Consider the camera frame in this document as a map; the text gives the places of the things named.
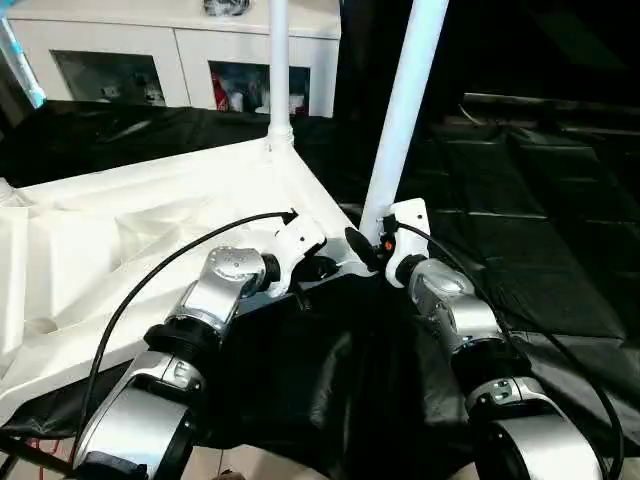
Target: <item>red object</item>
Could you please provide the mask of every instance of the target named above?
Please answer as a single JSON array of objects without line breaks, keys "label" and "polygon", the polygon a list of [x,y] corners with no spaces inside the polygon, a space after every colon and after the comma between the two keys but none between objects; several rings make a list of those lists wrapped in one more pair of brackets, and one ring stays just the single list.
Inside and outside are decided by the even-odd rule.
[{"label": "red object", "polygon": [[213,95],[216,98],[216,108],[221,112],[229,111],[229,98],[227,92],[222,88],[220,83],[220,75],[215,72],[211,72],[211,80],[213,80]]},{"label": "red object", "polygon": [[[32,438],[31,440],[29,440],[29,445],[42,451],[42,449],[40,448],[40,439],[38,438]],[[56,453],[58,453],[59,447],[60,447],[60,440],[56,440],[53,443],[53,448],[46,453],[48,453],[49,455],[55,455]],[[40,467],[38,469],[38,480],[44,480],[44,467]]]}]

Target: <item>cabinet door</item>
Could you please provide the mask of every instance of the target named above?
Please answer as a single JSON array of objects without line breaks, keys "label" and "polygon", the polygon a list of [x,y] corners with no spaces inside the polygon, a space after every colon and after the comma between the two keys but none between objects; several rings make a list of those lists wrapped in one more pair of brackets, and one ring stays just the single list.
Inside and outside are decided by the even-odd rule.
[{"label": "cabinet door", "polygon": [[189,105],[170,28],[36,20],[11,26],[47,98]]},{"label": "cabinet door", "polygon": [[[176,30],[191,105],[269,112],[269,36]],[[331,117],[337,40],[290,37],[290,110]]]}]

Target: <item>wrinkled black cover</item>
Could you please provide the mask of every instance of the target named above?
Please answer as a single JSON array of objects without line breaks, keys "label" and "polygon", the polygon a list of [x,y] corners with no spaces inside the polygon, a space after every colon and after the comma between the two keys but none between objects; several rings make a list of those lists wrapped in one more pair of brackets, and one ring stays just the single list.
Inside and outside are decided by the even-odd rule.
[{"label": "wrinkled black cover", "polygon": [[[0,144],[0,174],[25,186],[258,138],[266,122],[195,109],[51,102]],[[357,218],[376,140],[325,119],[296,119],[294,130],[302,158]],[[551,329],[603,383],[628,455],[640,446],[639,145],[522,129],[434,128],[414,134],[398,193],[400,200],[426,200],[432,233],[466,259],[494,303]],[[310,297],[310,313],[287,300],[238,321],[203,441],[251,443],[333,478],[446,478],[467,463],[457,387],[404,295],[375,278],[344,278]],[[522,330],[521,344],[547,388],[611,453],[604,412],[588,386],[544,338],[507,321]],[[103,377],[103,392],[118,372]],[[81,391],[73,385],[29,402],[4,429],[68,435]]]}]

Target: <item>floor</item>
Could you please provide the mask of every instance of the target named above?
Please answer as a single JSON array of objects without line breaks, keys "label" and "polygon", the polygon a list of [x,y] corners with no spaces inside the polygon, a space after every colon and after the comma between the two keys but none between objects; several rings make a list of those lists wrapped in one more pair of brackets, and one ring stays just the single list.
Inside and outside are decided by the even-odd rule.
[{"label": "floor", "polygon": [[[40,448],[48,450],[53,442],[43,441]],[[70,441],[60,443],[57,455],[67,458]],[[247,480],[325,480],[316,471],[300,464],[260,450],[243,445],[232,450],[225,450],[220,461],[221,451],[209,448],[196,448],[191,455],[187,468],[182,476],[183,480],[211,480],[218,474],[231,469],[242,473]],[[0,462],[5,455],[0,453]],[[19,462],[10,480],[37,480],[38,468],[26,462]],[[59,480],[62,477],[45,471],[43,480]],[[475,468],[468,465],[452,477],[451,480],[477,480]],[[640,480],[640,458],[627,459],[621,480]]]}]

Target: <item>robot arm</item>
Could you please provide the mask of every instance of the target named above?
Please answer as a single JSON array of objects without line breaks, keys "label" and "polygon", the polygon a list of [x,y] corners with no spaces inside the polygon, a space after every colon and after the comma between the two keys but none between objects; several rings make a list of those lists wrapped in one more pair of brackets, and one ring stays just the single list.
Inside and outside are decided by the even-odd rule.
[{"label": "robot arm", "polygon": [[284,295],[293,268],[325,241],[309,217],[281,229],[262,253],[218,247],[163,325],[86,426],[78,478],[180,478],[198,427],[198,404],[213,384],[216,359],[242,298]]},{"label": "robot arm", "polygon": [[[396,221],[428,232],[422,200],[397,203],[390,213]],[[426,240],[418,235],[388,233],[394,235],[394,253],[387,279],[407,288],[435,326],[465,397],[480,477],[601,480],[591,445],[547,396],[529,361],[507,342],[469,279],[428,258]]]}]

